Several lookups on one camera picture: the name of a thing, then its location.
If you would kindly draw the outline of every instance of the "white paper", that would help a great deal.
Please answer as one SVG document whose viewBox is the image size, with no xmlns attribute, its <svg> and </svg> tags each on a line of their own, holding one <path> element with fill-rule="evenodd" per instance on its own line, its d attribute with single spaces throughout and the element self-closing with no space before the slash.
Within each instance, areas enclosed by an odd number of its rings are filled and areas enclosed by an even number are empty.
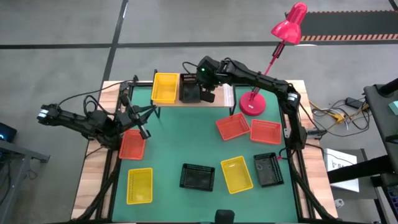
<svg viewBox="0 0 398 224">
<path fill-rule="evenodd" d="M 353 155 L 350 155 L 347 153 L 339 152 L 339 151 L 332 150 L 332 149 L 325 149 L 325 153 L 327 153 L 327 154 L 325 154 L 327 171 L 339 169 L 339 168 L 350 166 L 352 164 L 357 163 L 356 156 L 353 156 Z M 334 183 L 334 184 L 330 184 L 330 185 L 333 187 L 339 187 L 341 189 L 359 192 L 358 179 L 347 180 L 347 181 L 338 182 L 338 183 Z"/>
</svg>

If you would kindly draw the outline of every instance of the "lamp base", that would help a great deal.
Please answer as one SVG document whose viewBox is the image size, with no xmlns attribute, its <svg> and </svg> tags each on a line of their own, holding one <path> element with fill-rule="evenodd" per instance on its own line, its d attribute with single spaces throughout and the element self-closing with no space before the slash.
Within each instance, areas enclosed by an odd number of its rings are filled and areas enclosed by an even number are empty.
<svg viewBox="0 0 398 224">
<path fill-rule="evenodd" d="M 248 116 L 259 116 L 266 109 L 266 100 L 261 94 L 257 94 L 250 100 L 251 92 L 243 94 L 239 101 L 241 111 Z"/>
</svg>

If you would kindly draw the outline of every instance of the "pink desk lamp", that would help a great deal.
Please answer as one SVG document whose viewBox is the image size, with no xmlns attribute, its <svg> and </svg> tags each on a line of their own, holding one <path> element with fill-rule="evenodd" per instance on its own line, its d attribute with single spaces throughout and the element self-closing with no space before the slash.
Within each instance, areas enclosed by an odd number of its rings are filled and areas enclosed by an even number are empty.
<svg viewBox="0 0 398 224">
<path fill-rule="evenodd" d="M 307 5 L 302 2 L 298 2 L 294 4 L 286 20 L 278 23 L 271 30 L 271 34 L 282 39 L 282 41 L 278 43 L 278 46 L 274 50 L 272 60 L 269 62 L 264 75 L 267 75 L 272 64 L 274 64 L 275 60 L 279 58 L 280 53 L 282 53 L 282 50 L 285 47 L 285 42 L 290 42 L 292 44 L 300 43 L 300 24 L 306 13 Z M 253 91 L 247 92 L 241 97 L 239 107 L 244 114 L 249 116 L 258 116 L 266 109 L 266 100 L 262 95 L 258 94 L 259 91 L 259 88 L 255 88 Z"/>
</svg>

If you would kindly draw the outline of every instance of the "yellow black warning stripe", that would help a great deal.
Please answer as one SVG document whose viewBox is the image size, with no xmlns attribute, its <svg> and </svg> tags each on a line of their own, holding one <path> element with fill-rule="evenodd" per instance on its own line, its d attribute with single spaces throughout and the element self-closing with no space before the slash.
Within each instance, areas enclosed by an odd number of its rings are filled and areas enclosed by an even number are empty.
<svg viewBox="0 0 398 224">
<path fill-rule="evenodd" d="M 364 35 L 303 35 L 301 41 L 338 41 L 338 40 L 397 40 L 398 34 Z"/>
<path fill-rule="evenodd" d="M 398 12 L 394 10 L 347 10 L 347 11 L 315 11 L 307 13 L 352 13 L 352 12 Z"/>
</svg>

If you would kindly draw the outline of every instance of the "black mesh basket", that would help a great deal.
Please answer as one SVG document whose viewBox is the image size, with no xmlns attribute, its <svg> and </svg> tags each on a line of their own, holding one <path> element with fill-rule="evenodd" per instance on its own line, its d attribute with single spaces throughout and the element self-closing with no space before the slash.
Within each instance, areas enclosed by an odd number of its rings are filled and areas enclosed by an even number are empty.
<svg viewBox="0 0 398 224">
<path fill-rule="evenodd" d="M 183 103 L 200 102 L 200 86 L 196 74 L 180 74 L 180 98 Z"/>
<path fill-rule="evenodd" d="M 213 191 L 215 168 L 184 164 L 182 165 L 180 187 Z"/>
<path fill-rule="evenodd" d="M 279 163 L 275 153 L 265 153 L 254 156 L 257 177 L 261 187 L 283 184 Z"/>
</svg>

